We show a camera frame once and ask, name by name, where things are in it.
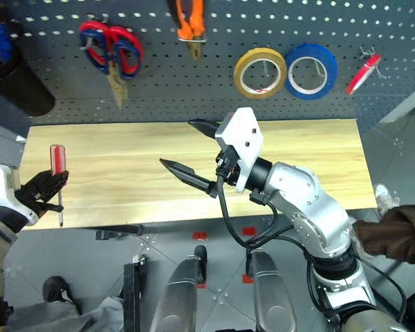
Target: blue scissors handle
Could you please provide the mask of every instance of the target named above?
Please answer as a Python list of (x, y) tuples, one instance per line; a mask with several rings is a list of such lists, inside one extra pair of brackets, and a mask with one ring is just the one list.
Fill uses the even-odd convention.
[[(135, 76), (137, 76), (138, 71), (140, 70), (140, 67), (141, 67), (140, 51), (131, 42), (124, 40), (124, 39), (119, 39), (113, 47), (116, 53), (115, 61), (117, 63), (120, 77), (124, 81), (132, 80)], [(134, 54), (137, 59), (136, 69), (132, 73), (128, 73), (124, 70), (125, 62), (127, 62), (125, 51)]]
[(96, 51), (92, 48), (85, 50), (85, 54), (88, 57), (88, 60), (96, 67), (99, 71), (104, 73), (105, 75), (109, 75), (109, 62), (111, 61), (109, 57), (109, 47), (107, 44), (107, 39), (103, 33), (98, 32), (97, 30), (83, 30), (80, 33), (80, 39), (82, 41), (82, 45), (86, 46), (88, 42), (88, 38), (92, 38), (97, 40), (100, 48), (103, 51), (103, 56), (99, 56)]

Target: yellow tape roll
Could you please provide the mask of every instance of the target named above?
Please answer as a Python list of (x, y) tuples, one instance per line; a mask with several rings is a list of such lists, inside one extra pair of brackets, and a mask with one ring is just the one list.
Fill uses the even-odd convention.
[[(277, 77), (274, 82), (263, 89), (253, 89), (243, 82), (243, 74), (250, 66), (258, 61), (268, 61), (277, 69)], [(281, 54), (270, 48), (254, 48), (240, 57), (234, 69), (234, 83), (237, 90), (251, 99), (266, 99), (274, 95), (286, 80), (286, 62)]]

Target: scissors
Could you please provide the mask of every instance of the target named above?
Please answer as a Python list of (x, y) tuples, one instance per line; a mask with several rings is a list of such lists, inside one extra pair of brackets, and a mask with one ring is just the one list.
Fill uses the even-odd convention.
[[(88, 21), (80, 26), (80, 39), (89, 61), (107, 76), (117, 105), (121, 109), (127, 99), (126, 81), (137, 76), (144, 59), (140, 40), (121, 26), (107, 26), (99, 21)], [(136, 64), (129, 65), (133, 55)]]

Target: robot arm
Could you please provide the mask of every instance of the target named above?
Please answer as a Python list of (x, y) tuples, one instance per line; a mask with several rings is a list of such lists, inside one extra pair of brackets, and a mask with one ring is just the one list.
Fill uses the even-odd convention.
[[(406, 331), (388, 315), (372, 310), (374, 296), (362, 264), (351, 251), (349, 217), (320, 187), (317, 176), (304, 167), (272, 165), (259, 157), (263, 136), (250, 107), (230, 113), (220, 125), (202, 120), (190, 124), (211, 138), (215, 133), (221, 147), (216, 159), (217, 175), (224, 182), (235, 185), (240, 193), (248, 189), (263, 194), (292, 221), (305, 256), (313, 265), (320, 299), (325, 309), (339, 313), (343, 331), (374, 331), (376, 327), (387, 328), (381, 331)], [(212, 197), (218, 194), (212, 181), (195, 175), (193, 169), (168, 160), (162, 163), (183, 182), (198, 189), (210, 188), (204, 191)]]
[(0, 326), (6, 325), (11, 310), (3, 299), (3, 260), (25, 225), (34, 225), (48, 210), (63, 210), (62, 206), (48, 201), (67, 179), (68, 172), (52, 176), (50, 171), (45, 171), (20, 186), (18, 170), (0, 165)]

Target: wooden table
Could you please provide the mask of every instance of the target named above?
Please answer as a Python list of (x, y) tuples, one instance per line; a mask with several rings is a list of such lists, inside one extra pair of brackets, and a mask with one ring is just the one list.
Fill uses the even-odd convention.
[[(355, 120), (260, 122), (261, 156), (306, 166), (346, 209), (376, 202)], [(186, 123), (72, 124), (33, 127), (20, 168), (25, 183), (50, 168), (49, 147), (66, 147), (64, 228), (204, 219), (221, 216), (219, 202), (181, 183), (158, 161), (175, 160), (214, 180), (219, 146)], [(248, 193), (225, 191), (231, 216), (269, 214)], [(48, 212), (27, 230), (59, 228)]]

